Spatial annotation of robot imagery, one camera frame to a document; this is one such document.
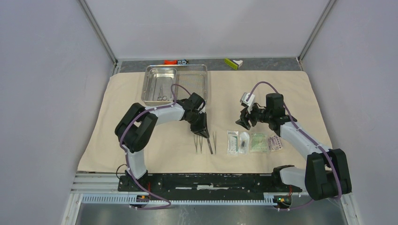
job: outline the sterile package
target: sterile package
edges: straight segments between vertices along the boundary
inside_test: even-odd
[[[231,131],[227,130],[227,137],[228,137],[228,148],[227,148],[227,154],[228,155],[237,155],[238,154],[238,134],[239,132],[237,131]]]
[[[268,146],[271,152],[279,151],[283,148],[282,140],[279,136],[273,135],[268,138]]]
[[[268,135],[265,133],[252,133],[250,152],[269,152]]]
[[[240,145],[238,152],[240,154],[247,154],[249,150],[250,136],[247,132],[241,132],[239,134]]]

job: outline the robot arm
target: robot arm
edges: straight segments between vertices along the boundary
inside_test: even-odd
[[[337,171],[342,194],[351,192],[351,180],[345,153],[341,149],[332,150],[330,147],[318,144],[297,122],[294,117],[285,113],[283,95],[271,93],[266,95],[266,107],[260,107],[254,102],[254,95],[243,94],[240,102],[245,108],[241,111],[237,124],[246,129],[255,126],[257,122],[267,123],[269,128],[278,136],[287,140],[307,160],[306,169],[298,169],[292,165],[274,168],[272,173],[276,182],[294,185],[303,190],[314,200],[336,196],[337,184],[326,157],[320,150],[322,147],[332,159]]]
[[[144,161],[144,147],[148,144],[155,126],[171,122],[185,120],[190,123],[191,131],[199,136],[208,138],[207,115],[205,113],[205,101],[196,93],[192,93],[188,99],[178,100],[175,105],[157,109],[156,107],[143,107],[140,103],[134,103],[123,116],[115,129],[115,134],[120,141],[125,129],[145,110],[153,109],[142,115],[137,122],[139,126],[133,125],[123,139],[123,147],[127,150],[127,158],[131,171],[135,178],[139,179],[146,173]]]

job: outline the gray floor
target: gray floor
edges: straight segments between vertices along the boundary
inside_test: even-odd
[[[239,70],[289,70],[300,71],[300,65],[296,58],[251,58],[241,59],[243,65]],[[205,64],[207,70],[234,70],[228,66],[224,59],[211,60],[188,60],[189,64]],[[163,60],[148,60],[148,61],[124,61],[120,68],[120,73],[128,72],[145,72],[149,65],[164,64]]]
[[[293,206],[309,201],[297,196]],[[321,200],[306,208],[278,212],[269,206],[192,206],[176,205],[163,210],[139,211],[127,205],[83,204],[77,225],[344,225],[347,221],[341,203]]]

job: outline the orange object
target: orange object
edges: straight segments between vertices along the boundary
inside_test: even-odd
[[[164,64],[175,65],[175,64],[177,64],[177,60],[164,60]]]

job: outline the metal frame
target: metal frame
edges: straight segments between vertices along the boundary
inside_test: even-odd
[[[118,61],[116,63],[115,68],[114,68],[113,73],[112,73],[112,76],[115,75],[115,74],[120,73],[120,68],[122,66],[122,63],[123,63],[123,61]]]
[[[314,29],[312,30],[310,37],[308,38],[306,44],[304,45],[303,50],[301,51],[300,55],[297,57],[299,62],[301,62],[303,60],[303,58],[305,57],[305,55],[307,54],[308,49],[310,48],[311,44],[313,43],[316,35],[318,34],[318,31],[321,29],[323,22],[325,21],[326,17],[329,15],[329,12],[335,5],[336,1],[337,0],[329,0],[329,2],[327,3],[325,9],[323,10],[323,12],[321,14],[321,17],[319,17],[318,22],[316,23]]]
[[[86,14],[88,20],[90,21],[91,26],[94,28],[94,31],[97,33],[97,36],[100,39],[102,45],[104,46],[109,58],[112,60],[112,62],[116,66],[116,64],[118,62],[117,58],[115,57],[115,54],[113,53],[111,47],[109,46],[109,43],[104,36],[104,33],[102,33],[100,26],[98,25],[97,21],[95,20],[95,17],[92,14],[90,7],[88,6],[86,0],[78,0],[78,2],[80,3],[80,6],[82,7],[84,13]]]
[[[114,173],[76,173],[68,204],[62,218],[62,225],[74,225],[82,203],[112,203],[112,204],[140,204],[136,201],[137,195],[147,195],[145,192],[118,192],[118,178]],[[275,195],[288,193],[264,193],[264,201],[218,202],[218,201],[173,201],[172,204],[184,205],[271,205],[269,199]],[[293,193],[306,196],[307,192]],[[151,204],[163,204],[162,201],[151,201]],[[341,204],[348,225],[360,225],[359,212],[355,207],[352,193],[343,195]]]

